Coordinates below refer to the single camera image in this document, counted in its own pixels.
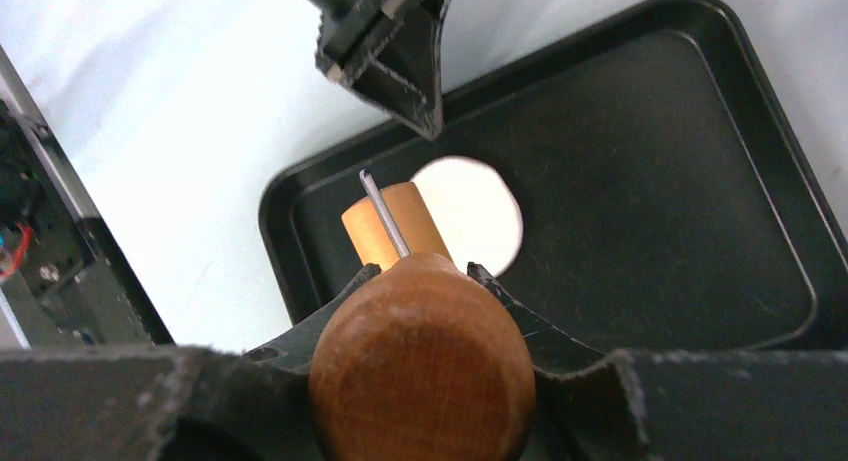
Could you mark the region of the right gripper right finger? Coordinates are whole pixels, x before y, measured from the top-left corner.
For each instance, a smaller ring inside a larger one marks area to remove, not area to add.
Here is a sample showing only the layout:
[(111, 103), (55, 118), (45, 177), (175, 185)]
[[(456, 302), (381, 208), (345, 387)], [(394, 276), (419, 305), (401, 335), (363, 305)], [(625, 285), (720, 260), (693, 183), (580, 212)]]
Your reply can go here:
[(469, 276), (518, 323), (536, 373), (525, 460), (843, 460), (843, 350), (602, 354), (512, 296), (483, 266)]

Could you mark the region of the black baking tray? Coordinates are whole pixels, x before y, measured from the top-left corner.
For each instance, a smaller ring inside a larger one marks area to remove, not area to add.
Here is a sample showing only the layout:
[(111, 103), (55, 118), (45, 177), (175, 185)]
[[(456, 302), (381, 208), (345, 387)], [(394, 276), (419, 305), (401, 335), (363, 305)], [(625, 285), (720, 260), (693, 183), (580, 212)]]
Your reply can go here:
[(524, 221), (500, 283), (598, 350), (839, 349), (847, 244), (740, 21), (647, 0), (445, 97), (435, 141), (393, 121), (279, 174), (258, 224), (301, 321), (359, 270), (358, 173), (468, 156)]

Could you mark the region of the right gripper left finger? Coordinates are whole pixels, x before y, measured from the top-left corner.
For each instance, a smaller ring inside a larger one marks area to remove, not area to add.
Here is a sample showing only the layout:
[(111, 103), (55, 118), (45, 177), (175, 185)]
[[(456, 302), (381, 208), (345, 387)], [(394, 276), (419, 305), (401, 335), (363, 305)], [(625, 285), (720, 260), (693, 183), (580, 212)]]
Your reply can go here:
[(234, 355), (97, 346), (1, 353), (5, 460), (321, 460), (307, 375), (330, 317), (379, 268), (277, 338)]

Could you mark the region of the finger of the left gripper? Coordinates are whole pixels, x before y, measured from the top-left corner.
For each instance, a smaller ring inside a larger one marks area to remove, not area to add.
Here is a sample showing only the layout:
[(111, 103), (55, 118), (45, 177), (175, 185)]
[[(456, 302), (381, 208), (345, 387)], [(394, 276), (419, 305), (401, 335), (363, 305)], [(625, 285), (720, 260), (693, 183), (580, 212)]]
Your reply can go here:
[(318, 52), (342, 67), (381, 17), (394, 18), (406, 0), (308, 0), (322, 16)]
[(444, 129), (441, 40), (451, 0), (406, 0), (381, 16), (342, 67), (327, 58), (327, 79), (391, 115), (421, 137)]

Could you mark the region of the white dough ball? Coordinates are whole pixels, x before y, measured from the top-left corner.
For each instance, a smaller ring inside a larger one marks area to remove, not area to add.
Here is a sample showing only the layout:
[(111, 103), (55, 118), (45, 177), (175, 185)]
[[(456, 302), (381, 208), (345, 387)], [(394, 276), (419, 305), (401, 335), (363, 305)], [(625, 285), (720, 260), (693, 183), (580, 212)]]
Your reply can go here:
[(524, 220), (516, 197), (490, 165), (465, 156), (437, 158), (411, 178), (457, 267), (480, 264), (494, 276), (516, 260)]

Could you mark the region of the wooden dough roller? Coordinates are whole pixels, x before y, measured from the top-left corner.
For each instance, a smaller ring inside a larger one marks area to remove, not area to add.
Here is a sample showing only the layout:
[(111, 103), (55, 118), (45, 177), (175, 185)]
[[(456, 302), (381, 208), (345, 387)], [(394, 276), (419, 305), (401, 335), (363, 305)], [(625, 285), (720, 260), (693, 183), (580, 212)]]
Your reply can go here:
[(498, 299), (455, 263), (411, 182), (342, 216), (379, 273), (317, 341), (308, 389), (329, 460), (516, 460), (536, 405), (529, 349)]

